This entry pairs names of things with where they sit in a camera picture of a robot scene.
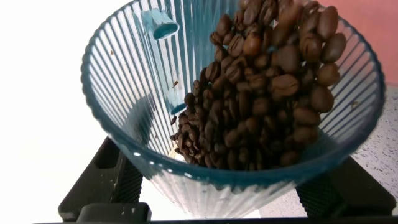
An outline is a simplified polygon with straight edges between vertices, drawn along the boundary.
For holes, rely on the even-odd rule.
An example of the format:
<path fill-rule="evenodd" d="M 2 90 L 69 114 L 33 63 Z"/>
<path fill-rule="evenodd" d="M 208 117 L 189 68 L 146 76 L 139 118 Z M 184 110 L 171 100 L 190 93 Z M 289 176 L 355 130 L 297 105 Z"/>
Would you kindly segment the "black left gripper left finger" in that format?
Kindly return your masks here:
<path fill-rule="evenodd" d="M 89 204 L 137 204 L 142 180 L 137 168 L 110 138 L 106 138 L 58 206 L 58 214 L 63 221 L 74 222 Z"/>

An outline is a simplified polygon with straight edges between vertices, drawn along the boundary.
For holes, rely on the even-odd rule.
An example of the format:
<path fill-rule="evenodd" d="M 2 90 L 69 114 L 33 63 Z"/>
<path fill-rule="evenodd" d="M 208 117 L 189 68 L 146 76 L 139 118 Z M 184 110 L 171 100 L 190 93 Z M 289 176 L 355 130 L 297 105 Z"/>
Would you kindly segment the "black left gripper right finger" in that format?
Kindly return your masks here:
<path fill-rule="evenodd" d="M 396 200 L 353 158 L 296 187 L 309 218 L 388 216 Z"/>

